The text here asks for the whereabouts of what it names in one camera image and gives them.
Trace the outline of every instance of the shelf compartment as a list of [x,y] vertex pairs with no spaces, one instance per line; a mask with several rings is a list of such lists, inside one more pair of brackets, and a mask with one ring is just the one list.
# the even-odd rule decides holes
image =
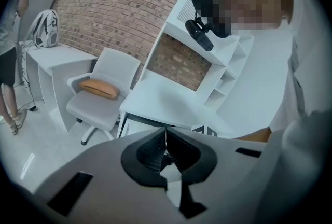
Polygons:
[[223,76],[226,67],[213,64],[211,65],[209,71],[204,77],[203,81],[199,85],[196,95],[196,102],[200,104],[204,104],[204,102],[208,99],[213,89],[218,85],[218,81],[220,81]]
[[254,36],[252,35],[241,36],[241,38],[239,39],[239,44],[241,45],[246,55],[249,55],[253,43],[254,43]]
[[240,76],[244,68],[245,62],[247,60],[247,57],[248,56],[246,56],[242,47],[238,45],[237,50],[234,52],[234,55],[232,56],[231,60],[228,63],[228,68],[236,77]]
[[218,110],[224,99],[225,95],[214,89],[204,105],[210,110]]
[[227,96],[234,87],[235,82],[235,76],[229,70],[225,70],[215,89]]

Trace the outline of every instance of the chair base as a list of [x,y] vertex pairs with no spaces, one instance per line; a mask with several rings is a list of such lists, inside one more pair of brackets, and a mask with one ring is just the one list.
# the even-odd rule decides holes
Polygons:
[[[86,146],[86,144],[88,143],[90,137],[91,137],[91,134],[93,132],[93,130],[95,129],[96,127],[93,127],[91,126],[84,134],[84,136],[82,137],[82,140],[81,140],[81,145],[83,146]],[[112,134],[109,132],[109,131],[106,131],[106,130],[103,130],[104,133],[107,135],[108,139],[109,140],[114,140],[114,137],[112,136]]]

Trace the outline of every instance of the white desk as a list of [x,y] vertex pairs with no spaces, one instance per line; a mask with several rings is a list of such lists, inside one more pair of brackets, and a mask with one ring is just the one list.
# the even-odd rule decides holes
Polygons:
[[233,133],[219,115],[195,103],[194,91],[150,70],[144,74],[120,107],[121,122],[130,113],[186,129],[205,124],[216,132]]
[[43,98],[52,120],[69,131],[76,118],[66,110],[68,101],[73,97],[67,80],[89,72],[91,60],[97,57],[64,44],[39,49],[32,46],[25,54],[27,78],[33,98]]

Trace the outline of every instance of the chair armrest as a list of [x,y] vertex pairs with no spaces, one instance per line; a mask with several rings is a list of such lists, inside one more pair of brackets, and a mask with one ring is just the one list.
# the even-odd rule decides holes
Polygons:
[[120,113],[122,113],[121,106],[125,103],[125,101],[127,100],[128,96],[130,95],[130,92],[132,92],[132,91],[133,91],[132,89],[129,89],[128,95],[124,98],[123,102],[121,103],[121,105],[120,105]]
[[81,88],[79,87],[79,84],[87,79],[91,78],[92,73],[84,73],[82,75],[78,75],[75,77],[70,77],[67,80],[67,85],[71,89],[74,95],[76,95],[78,92],[81,91]]

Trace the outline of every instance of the desk leg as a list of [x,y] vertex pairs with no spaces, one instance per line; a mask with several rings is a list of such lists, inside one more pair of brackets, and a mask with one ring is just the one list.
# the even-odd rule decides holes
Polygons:
[[121,137],[121,133],[122,133],[122,130],[123,130],[123,126],[126,122],[127,115],[128,115],[127,112],[125,112],[125,111],[121,112],[120,123],[119,123],[119,128],[118,128],[118,134],[117,134],[116,138]]
[[57,66],[53,69],[52,79],[54,94],[62,122],[67,131],[76,123],[76,117],[67,112],[67,103],[74,96],[71,89],[67,86],[67,80],[70,77],[88,72],[90,65],[91,61],[80,61]]
[[31,94],[35,100],[41,99],[43,96],[39,82],[38,64],[29,54],[26,55],[26,69]]

